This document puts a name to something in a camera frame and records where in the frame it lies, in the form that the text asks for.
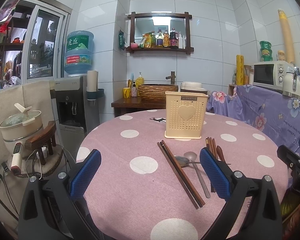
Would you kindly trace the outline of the yellow mug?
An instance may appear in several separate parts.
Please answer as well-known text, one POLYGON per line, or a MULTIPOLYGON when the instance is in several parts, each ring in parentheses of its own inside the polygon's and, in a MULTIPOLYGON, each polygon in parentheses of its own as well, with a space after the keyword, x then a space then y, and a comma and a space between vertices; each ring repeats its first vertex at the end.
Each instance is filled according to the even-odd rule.
POLYGON ((124 98, 130 98, 131 97, 131 88, 130 87, 123 88, 122 92, 123 92, 123 97, 124 98))

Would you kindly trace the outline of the black chopstick silver band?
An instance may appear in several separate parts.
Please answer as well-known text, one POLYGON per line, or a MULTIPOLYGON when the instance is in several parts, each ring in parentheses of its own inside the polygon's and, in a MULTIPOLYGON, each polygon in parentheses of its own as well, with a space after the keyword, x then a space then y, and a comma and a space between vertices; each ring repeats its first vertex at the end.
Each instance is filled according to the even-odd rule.
POLYGON ((177 170, 175 169, 175 167, 173 166, 172 162, 170 161, 167 153, 164 151, 163 147, 161 146, 160 142, 157 142, 158 147, 160 148, 161 152, 163 153, 163 155, 165 156, 167 162, 169 163, 172 171, 174 172, 175 176, 177 177, 179 183, 181 184, 181 186, 183 187, 185 193, 187 194, 187 196, 189 197, 191 203, 194 205, 194 207, 196 208, 196 210, 199 209, 196 201, 194 200, 192 194, 189 192, 189 190, 187 189, 186 185, 184 184, 181 176, 179 175, 179 173, 177 172, 177 170))

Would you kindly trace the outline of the green instant noodle cups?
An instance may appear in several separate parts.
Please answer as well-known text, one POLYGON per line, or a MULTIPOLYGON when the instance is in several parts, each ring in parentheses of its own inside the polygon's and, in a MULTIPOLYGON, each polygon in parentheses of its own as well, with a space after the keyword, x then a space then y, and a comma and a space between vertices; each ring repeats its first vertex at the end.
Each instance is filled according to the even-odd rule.
POLYGON ((260 41, 260 53, 261 53, 261 61, 266 62, 266 61, 273 61, 273 56, 272 56, 272 45, 268 41, 260 41))

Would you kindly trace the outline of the dark wooden side table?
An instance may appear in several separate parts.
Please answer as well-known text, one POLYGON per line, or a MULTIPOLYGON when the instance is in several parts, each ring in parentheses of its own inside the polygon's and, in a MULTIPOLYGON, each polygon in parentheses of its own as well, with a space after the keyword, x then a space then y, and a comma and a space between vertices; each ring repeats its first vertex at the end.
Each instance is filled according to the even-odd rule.
POLYGON ((121 98, 111 103, 114 109, 115 117, 145 110, 165 109, 164 101, 147 101, 140 97, 136 98, 121 98))

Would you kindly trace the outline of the woven brown basin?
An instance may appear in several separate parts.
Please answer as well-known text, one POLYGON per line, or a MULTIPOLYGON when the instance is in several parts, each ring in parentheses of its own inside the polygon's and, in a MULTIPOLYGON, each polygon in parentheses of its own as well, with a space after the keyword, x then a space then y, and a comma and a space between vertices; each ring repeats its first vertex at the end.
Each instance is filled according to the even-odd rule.
POLYGON ((143 84, 138 86, 138 93, 142 100, 163 101, 166 99, 165 92, 177 92, 177 85, 143 84))

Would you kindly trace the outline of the black chopstick gold band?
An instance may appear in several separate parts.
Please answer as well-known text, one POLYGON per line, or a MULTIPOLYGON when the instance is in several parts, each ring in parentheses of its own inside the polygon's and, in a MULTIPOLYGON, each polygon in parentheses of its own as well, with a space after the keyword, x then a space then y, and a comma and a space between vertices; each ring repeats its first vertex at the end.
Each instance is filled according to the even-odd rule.
MULTIPOLYGON (((213 150, 211 149, 209 137, 207 137, 207 138, 205 139, 205 142, 206 142, 206 147, 207 147, 207 149, 213 154, 213 150)), ((214 193, 214 192, 215 192, 215 189, 214 189, 214 187, 213 187, 213 185, 212 185, 212 182, 210 182, 210 185, 211 185, 211 192, 214 193)))

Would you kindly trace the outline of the blue water bottle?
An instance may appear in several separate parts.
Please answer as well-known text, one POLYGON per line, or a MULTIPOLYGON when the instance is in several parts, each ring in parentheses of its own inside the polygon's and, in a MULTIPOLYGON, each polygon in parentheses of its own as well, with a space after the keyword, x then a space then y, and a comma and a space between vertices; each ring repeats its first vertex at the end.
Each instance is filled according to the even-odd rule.
POLYGON ((94 35, 89 31, 73 31, 66 39, 64 71, 68 75, 87 74, 92 70, 94 35))

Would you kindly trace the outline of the yellow soap dispenser bottle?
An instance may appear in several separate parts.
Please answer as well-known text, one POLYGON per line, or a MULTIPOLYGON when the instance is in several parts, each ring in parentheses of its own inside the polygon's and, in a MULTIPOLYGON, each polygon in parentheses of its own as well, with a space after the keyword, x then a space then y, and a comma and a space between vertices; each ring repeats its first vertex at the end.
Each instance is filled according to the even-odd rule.
POLYGON ((144 81, 145 80, 144 80, 141 72, 139 72, 139 76, 136 78, 136 81, 135 81, 136 88, 138 89, 140 85, 143 85, 144 81))

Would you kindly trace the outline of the shiny steel spoon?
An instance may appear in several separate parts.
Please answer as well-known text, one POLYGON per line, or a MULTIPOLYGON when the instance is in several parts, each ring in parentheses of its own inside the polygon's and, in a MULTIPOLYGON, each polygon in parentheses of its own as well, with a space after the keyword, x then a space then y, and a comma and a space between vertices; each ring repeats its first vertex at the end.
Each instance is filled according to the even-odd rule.
POLYGON ((185 167, 189 164, 200 164, 200 162, 197 162, 197 161, 190 161, 189 159, 187 159, 186 157, 183 157, 183 156, 178 156, 178 155, 175 155, 174 156, 177 163, 181 166, 181 167, 185 167))

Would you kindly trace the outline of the grey water dispenser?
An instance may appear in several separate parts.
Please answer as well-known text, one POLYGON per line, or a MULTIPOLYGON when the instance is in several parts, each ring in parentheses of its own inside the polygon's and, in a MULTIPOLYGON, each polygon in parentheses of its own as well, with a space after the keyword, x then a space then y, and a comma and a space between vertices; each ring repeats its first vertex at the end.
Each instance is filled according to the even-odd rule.
POLYGON ((61 140, 76 158, 85 137, 100 124, 98 100, 88 100, 85 75, 55 79, 52 85, 61 140))

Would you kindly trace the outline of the small dark wooden stool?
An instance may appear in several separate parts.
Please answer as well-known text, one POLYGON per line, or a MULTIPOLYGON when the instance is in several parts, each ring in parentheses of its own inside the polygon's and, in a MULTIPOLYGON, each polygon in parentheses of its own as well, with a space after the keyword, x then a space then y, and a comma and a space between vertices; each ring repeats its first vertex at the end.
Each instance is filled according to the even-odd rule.
POLYGON ((48 125, 42 131, 25 141, 25 149, 29 151, 38 152, 39 160, 42 165, 46 164, 42 147, 47 146, 48 154, 54 154, 53 147, 56 147, 55 132, 56 122, 49 121, 48 125))

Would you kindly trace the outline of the cream electric cooking pot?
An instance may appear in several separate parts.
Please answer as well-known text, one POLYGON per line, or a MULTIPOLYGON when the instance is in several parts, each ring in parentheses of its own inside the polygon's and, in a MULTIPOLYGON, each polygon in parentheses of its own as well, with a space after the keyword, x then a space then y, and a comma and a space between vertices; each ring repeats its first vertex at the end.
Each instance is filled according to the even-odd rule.
POLYGON ((15 147, 22 154, 26 154, 25 141, 43 130, 42 112, 19 103, 14 106, 19 112, 2 121, 0 131, 10 154, 14 153, 15 147))

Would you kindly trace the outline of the cream plastic utensil holder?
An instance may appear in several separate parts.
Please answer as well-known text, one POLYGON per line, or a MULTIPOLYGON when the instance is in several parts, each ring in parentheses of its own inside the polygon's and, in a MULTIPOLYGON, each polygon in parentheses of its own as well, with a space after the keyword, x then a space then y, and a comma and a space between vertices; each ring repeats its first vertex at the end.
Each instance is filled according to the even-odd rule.
POLYGON ((166 92, 166 130, 169 139, 200 139, 208 96, 202 93, 166 92))

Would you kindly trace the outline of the purple floral cloth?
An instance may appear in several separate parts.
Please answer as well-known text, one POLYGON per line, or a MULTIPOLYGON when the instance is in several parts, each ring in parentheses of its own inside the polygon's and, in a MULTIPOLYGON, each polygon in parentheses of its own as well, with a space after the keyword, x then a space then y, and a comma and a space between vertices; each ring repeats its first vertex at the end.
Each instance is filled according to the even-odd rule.
POLYGON ((240 120, 300 156, 300 99, 265 88, 243 85, 234 94, 211 92, 207 111, 240 120))

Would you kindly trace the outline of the pink polka dot tablecloth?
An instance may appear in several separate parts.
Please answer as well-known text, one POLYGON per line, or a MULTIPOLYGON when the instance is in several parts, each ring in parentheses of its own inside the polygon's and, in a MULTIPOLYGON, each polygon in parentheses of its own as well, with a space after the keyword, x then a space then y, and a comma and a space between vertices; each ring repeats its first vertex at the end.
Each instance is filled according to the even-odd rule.
POLYGON ((200 139, 165 137, 166 112, 122 115, 95 127, 76 160, 93 150, 101 164, 84 193, 94 224, 114 239, 201 239, 225 200, 211 192, 211 180, 196 157, 185 166, 176 158, 200 154, 212 139, 226 164, 248 178, 270 176, 279 199, 288 187, 288 170, 276 144, 242 121, 208 113, 200 139))

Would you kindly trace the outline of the white microwave oven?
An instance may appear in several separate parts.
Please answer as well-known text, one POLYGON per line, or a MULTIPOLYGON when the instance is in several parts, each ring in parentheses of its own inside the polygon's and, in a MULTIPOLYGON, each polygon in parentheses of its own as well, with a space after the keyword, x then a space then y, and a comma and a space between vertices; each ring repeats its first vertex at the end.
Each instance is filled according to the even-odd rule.
POLYGON ((285 74, 292 71, 293 66, 286 61, 267 61, 254 64, 253 70, 254 86, 282 91, 285 74))

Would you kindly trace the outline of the white bowl stack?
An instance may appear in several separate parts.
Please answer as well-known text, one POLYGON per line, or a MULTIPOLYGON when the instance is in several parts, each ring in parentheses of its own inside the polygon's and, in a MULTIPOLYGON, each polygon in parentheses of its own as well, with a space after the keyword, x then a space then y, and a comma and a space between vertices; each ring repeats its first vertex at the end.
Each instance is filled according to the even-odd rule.
POLYGON ((203 84, 200 82, 182 82, 180 85, 180 89, 207 92, 207 89, 205 89, 203 87, 203 84))

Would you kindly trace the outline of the dark wooden chopstick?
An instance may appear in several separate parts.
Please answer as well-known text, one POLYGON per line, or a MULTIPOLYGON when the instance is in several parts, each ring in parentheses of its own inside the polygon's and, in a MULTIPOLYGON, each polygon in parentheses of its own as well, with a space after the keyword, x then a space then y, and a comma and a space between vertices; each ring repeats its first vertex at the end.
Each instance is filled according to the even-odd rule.
MULTIPOLYGON (((207 138, 208 140, 208 145, 209 145, 209 150, 210 152, 212 153, 212 155, 215 157, 215 151, 214 151, 214 148, 213 148, 213 142, 212 142, 212 138, 211 137, 208 137, 207 138)), ((211 185, 211 192, 215 193, 215 188, 211 185)))

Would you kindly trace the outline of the dark wooden wall shelf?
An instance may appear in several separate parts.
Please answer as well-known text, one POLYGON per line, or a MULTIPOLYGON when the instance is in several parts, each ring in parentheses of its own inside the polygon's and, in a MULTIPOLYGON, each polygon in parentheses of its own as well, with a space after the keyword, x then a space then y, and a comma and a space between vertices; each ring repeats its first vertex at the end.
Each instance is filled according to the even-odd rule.
POLYGON ((130 42, 127 50, 136 51, 174 51, 190 55, 190 20, 188 12, 131 12, 130 42))

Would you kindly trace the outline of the paper cup stack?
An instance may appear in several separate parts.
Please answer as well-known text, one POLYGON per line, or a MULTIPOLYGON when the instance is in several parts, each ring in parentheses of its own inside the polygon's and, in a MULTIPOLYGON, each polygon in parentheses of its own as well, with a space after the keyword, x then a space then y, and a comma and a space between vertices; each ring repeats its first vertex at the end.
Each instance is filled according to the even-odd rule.
POLYGON ((89 70, 87 72, 87 92, 96 92, 98 83, 98 72, 89 70))

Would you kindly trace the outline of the reddish brown wooden chopstick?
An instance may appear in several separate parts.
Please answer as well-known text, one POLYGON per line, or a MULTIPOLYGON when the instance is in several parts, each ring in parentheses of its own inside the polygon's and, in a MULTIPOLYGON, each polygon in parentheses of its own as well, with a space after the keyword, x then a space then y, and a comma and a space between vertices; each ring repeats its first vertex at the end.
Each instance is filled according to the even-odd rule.
POLYGON ((200 194, 198 193, 198 191, 196 190, 186 173, 181 168, 180 164, 177 162, 175 156, 172 154, 168 146, 163 140, 157 142, 157 145, 160 148, 163 155, 165 156, 175 176, 178 178, 179 183, 183 187, 191 203, 196 209, 203 207, 205 205, 205 202, 203 201, 202 197, 200 196, 200 194))

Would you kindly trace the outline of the bronze faucet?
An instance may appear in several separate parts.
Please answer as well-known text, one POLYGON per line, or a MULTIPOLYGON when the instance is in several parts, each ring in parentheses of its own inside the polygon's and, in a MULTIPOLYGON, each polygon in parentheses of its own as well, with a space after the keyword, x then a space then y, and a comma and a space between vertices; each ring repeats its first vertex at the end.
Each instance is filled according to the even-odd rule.
POLYGON ((175 78, 176 78, 176 75, 175 75, 175 72, 173 72, 173 71, 171 71, 170 76, 165 77, 166 80, 170 80, 172 85, 175 85, 175 78))

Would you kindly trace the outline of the yellow rolled mat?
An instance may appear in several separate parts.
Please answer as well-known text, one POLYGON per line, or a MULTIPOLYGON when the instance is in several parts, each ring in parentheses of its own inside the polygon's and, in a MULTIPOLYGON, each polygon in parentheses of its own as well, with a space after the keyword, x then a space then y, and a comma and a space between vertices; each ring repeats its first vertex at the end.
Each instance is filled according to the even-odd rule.
POLYGON ((293 39, 292 39, 292 33, 288 22, 288 18, 286 16, 286 13, 282 9, 278 10, 278 15, 279 15, 279 20, 282 29, 282 36, 285 44, 286 61, 288 63, 295 63, 293 39))

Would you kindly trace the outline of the matte grey spoon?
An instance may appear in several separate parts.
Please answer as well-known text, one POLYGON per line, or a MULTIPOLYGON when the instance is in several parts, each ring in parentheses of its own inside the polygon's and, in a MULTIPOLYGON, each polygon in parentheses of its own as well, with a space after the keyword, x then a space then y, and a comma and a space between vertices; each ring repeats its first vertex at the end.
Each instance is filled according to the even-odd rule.
POLYGON ((184 157, 189 159, 190 163, 193 165, 206 198, 210 198, 211 197, 210 192, 207 188, 207 185, 206 185, 206 183, 201 175, 201 172, 197 166, 197 163, 196 163, 197 155, 194 152, 186 152, 186 153, 184 153, 184 157))

